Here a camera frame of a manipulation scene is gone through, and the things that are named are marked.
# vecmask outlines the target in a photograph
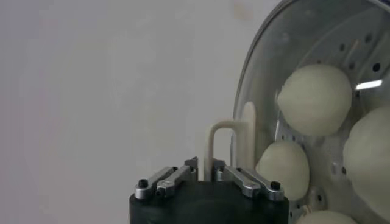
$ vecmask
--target perforated metal plate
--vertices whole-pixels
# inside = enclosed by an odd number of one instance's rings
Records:
[[[348,170],[343,167],[342,150],[358,119],[373,108],[390,104],[388,24],[390,13],[368,1],[284,1],[255,37],[239,83],[235,117],[240,116],[246,102],[255,103],[258,118],[255,163],[274,141],[295,141],[307,154],[310,188],[305,198],[291,201],[290,223],[302,215],[304,205],[314,211],[341,212],[359,224],[387,223],[354,192],[346,176]],[[313,63],[342,69],[352,87],[362,82],[383,81],[380,88],[354,92],[347,119],[337,133],[328,137],[307,137],[294,131],[283,120],[276,104],[289,75]]]

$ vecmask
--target hole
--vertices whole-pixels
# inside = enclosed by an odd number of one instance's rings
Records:
[[[373,72],[378,72],[380,70],[380,63],[375,63],[373,66],[372,66],[372,71]]]
[[[340,49],[340,51],[344,51],[346,49],[346,45],[345,44],[341,44],[339,49]]]
[[[372,41],[372,34],[369,33],[366,35],[366,37],[364,38],[364,42],[366,42],[366,44],[370,43]]]
[[[349,68],[350,70],[354,70],[354,69],[355,69],[355,62],[349,63],[348,68]]]

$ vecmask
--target bolt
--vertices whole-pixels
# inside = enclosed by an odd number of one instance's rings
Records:
[[[140,179],[138,181],[138,187],[139,188],[147,188],[147,186],[148,186],[147,179]]]
[[[163,198],[165,196],[165,189],[158,188],[157,191],[156,191],[156,196],[158,198]]]
[[[278,181],[271,181],[271,189],[275,191],[279,191],[280,183]]]

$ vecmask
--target dough ball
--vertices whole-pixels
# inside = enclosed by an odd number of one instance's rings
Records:
[[[332,211],[317,211],[298,220],[297,224],[356,224],[349,216]]]
[[[390,107],[378,108],[360,119],[343,154],[355,192],[390,222]]]
[[[328,136],[346,118],[352,89],[347,76],[338,68],[308,65],[286,80],[277,103],[293,129],[308,136]]]
[[[269,181],[278,181],[289,200],[305,196],[309,187],[309,163],[294,142],[275,142],[263,153],[256,171]]]

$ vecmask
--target white wall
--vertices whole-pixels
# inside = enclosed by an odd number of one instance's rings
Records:
[[[126,223],[137,180],[232,116],[277,2],[2,0],[0,223]]]

